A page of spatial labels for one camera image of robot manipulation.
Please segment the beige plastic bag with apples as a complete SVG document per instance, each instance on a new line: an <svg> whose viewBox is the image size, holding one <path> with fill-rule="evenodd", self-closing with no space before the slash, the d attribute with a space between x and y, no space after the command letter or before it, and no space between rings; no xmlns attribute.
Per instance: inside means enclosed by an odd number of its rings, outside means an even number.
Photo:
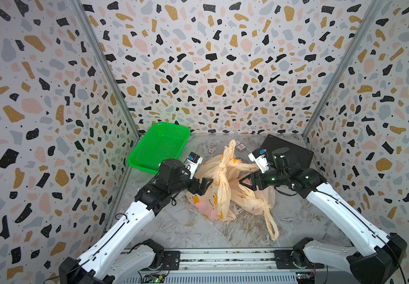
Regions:
<svg viewBox="0 0 409 284"><path fill-rule="evenodd" d="M243 172L259 170L255 163L243 163L237 159L235 149L236 140L231 140L221 155L211 158L199 167L195 177L213 180L204 195L186 194L190 203L209 220L233 221L236 215L230 210L230 182L237 180Z"/></svg>

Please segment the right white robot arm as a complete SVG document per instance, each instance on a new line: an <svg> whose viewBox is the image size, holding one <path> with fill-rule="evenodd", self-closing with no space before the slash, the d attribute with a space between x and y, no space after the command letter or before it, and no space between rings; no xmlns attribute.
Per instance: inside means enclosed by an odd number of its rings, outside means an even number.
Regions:
<svg viewBox="0 0 409 284"><path fill-rule="evenodd" d="M252 191L286 186L325 213L352 243L351 247L343 247L305 237L293 246L292 257L297 267L331 266L352 274L361 284L384 284L401 269L407 248L405 240L377 228L318 171L303 168L295 150L284 147L269 154L266 149L256 149L248 157L258 170L243 177L240 185Z"/></svg>

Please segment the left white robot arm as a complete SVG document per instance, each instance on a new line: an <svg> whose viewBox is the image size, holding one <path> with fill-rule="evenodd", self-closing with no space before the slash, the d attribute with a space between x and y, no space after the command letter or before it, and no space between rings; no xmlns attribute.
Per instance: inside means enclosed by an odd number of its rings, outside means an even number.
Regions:
<svg viewBox="0 0 409 284"><path fill-rule="evenodd" d="M176 202L179 193L206 193L213 180L194 175L202 161L195 153L190 153L185 162L164 160L158 173L137 192L129 208L118 214L113 227L78 259L68 257L62 262L60 283L114 284L143 269L166 269L164 247L151 239L135 245L128 254L122 252L164 207Z"/></svg>

